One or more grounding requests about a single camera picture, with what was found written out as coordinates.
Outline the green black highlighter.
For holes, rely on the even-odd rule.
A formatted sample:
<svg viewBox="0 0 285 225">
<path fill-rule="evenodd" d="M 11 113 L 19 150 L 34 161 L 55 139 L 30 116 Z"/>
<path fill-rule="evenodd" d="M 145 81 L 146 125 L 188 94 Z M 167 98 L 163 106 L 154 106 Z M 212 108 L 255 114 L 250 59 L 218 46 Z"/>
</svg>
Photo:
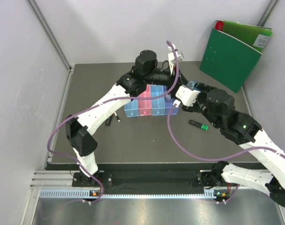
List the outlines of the green black highlighter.
<svg viewBox="0 0 285 225">
<path fill-rule="evenodd" d="M 189 120 L 188 123 L 189 123 L 190 125 L 192 125 L 192 126 L 195 126 L 195 127 L 197 127 L 197 128 L 200 128 L 200 129 L 202 129 L 202 130 L 208 130 L 208 128 L 209 128 L 207 125 L 202 124 L 202 123 L 197 122 L 197 121 L 194 121 L 194 120 Z"/>
</svg>

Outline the blue round tub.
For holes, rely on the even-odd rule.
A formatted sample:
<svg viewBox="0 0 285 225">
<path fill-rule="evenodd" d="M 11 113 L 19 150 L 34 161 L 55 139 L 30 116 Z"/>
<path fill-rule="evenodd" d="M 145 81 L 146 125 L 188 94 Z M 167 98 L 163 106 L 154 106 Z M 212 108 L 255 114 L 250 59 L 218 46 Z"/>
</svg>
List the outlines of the blue round tub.
<svg viewBox="0 0 285 225">
<path fill-rule="evenodd" d="M 186 84 L 186 87 L 189 88 L 190 90 L 198 90 L 200 91 L 199 88 L 197 88 L 198 82 L 194 82 L 194 81 L 189 81 L 187 84 Z"/>
</svg>

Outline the light blue drawer bin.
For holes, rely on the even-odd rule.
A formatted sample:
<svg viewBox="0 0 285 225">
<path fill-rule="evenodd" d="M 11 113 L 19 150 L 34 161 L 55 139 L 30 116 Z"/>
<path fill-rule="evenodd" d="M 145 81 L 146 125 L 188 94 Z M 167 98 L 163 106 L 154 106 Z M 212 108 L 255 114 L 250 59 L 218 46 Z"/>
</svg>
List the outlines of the light blue drawer bin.
<svg viewBox="0 0 285 225">
<path fill-rule="evenodd" d="M 127 117 L 138 117 L 139 110 L 138 110 L 138 100 L 132 100 L 124 106 L 124 112 Z"/>
</svg>

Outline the green ring binder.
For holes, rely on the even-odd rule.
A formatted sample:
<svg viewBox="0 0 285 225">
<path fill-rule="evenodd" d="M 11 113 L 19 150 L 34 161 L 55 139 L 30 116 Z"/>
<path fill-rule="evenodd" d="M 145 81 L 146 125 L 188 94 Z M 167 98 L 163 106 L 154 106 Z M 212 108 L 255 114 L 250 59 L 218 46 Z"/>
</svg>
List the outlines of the green ring binder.
<svg viewBox="0 0 285 225">
<path fill-rule="evenodd" d="M 223 25 L 221 20 L 214 22 L 200 70 L 237 93 L 258 63 L 262 51 L 224 33 Z"/>
</svg>

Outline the orange black highlighter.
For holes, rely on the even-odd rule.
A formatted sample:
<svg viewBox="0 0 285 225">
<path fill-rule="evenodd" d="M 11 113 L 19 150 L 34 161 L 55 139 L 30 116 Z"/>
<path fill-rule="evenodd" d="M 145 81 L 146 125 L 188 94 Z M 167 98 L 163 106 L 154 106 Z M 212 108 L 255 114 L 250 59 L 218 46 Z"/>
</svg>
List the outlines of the orange black highlighter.
<svg viewBox="0 0 285 225">
<path fill-rule="evenodd" d="M 112 121 L 112 116 L 110 116 L 110 117 L 106 120 L 105 125 L 106 125 L 106 126 L 110 126 L 111 121 Z"/>
</svg>

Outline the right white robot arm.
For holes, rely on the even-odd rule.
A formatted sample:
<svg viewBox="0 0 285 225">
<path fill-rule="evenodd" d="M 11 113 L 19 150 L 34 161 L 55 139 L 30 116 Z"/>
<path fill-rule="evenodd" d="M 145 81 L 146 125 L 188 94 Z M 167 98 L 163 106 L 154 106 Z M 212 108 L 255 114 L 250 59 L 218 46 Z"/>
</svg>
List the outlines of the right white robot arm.
<svg viewBox="0 0 285 225">
<path fill-rule="evenodd" d="M 218 160 L 209 175 L 210 186 L 239 184 L 258 190 L 285 207 L 285 153 L 252 116 L 236 111 L 234 97 L 225 90 L 197 83 L 194 88 L 180 86 L 176 98 L 181 101 L 182 110 L 201 113 L 222 136 L 248 150 L 268 170 L 258 172 Z"/>
</svg>

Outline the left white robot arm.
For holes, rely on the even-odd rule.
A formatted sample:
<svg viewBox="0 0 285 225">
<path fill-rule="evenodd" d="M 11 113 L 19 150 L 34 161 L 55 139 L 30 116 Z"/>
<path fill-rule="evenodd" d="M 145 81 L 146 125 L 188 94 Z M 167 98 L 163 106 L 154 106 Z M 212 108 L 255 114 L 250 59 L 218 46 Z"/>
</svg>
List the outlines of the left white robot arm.
<svg viewBox="0 0 285 225">
<path fill-rule="evenodd" d="M 67 140 L 76 154 L 77 164 L 83 173 L 82 180 L 87 185 L 94 186 L 99 179 L 94 154 L 98 143 L 93 135 L 100 125 L 132 101 L 156 101 L 167 95 L 174 98 L 178 89 L 187 84 L 180 74 L 179 63 L 183 60 L 184 56 L 180 50 L 170 50 L 169 67 L 160 69 L 157 67 L 156 53 L 143 50 L 132 69 L 119 78 L 99 101 L 67 118 Z"/>
</svg>

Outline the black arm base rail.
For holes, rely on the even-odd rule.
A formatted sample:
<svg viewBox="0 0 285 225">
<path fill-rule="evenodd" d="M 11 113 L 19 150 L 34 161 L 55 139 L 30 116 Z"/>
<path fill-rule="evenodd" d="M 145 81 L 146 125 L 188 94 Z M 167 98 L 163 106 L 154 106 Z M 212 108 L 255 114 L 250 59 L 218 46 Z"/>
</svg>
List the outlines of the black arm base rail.
<svg viewBox="0 0 285 225">
<path fill-rule="evenodd" d="M 197 194 L 203 193 L 203 188 L 232 188 L 233 184 L 215 183 L 210 178 L 213 166 L 213 163 L 99 164 L 94 175 L 97 180 L 76 172 L 72 186 L 98 188 L 102 185 L 109 195 Z"/>
</svg>

